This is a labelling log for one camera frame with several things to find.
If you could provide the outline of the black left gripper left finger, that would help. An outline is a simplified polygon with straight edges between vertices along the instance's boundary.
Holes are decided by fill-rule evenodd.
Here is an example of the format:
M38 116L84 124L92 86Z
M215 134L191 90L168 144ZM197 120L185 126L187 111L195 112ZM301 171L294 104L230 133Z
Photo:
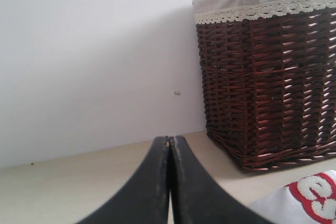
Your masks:
M79 223L167 223L169 154L169 138L156 137L123 187Z

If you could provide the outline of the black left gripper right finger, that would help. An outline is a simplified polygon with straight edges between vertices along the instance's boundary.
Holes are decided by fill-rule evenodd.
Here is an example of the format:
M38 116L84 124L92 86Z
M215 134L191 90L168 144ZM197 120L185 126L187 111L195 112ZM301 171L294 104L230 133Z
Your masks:
M182 136L170 141L170 190L175 223L270 223L212 178Z

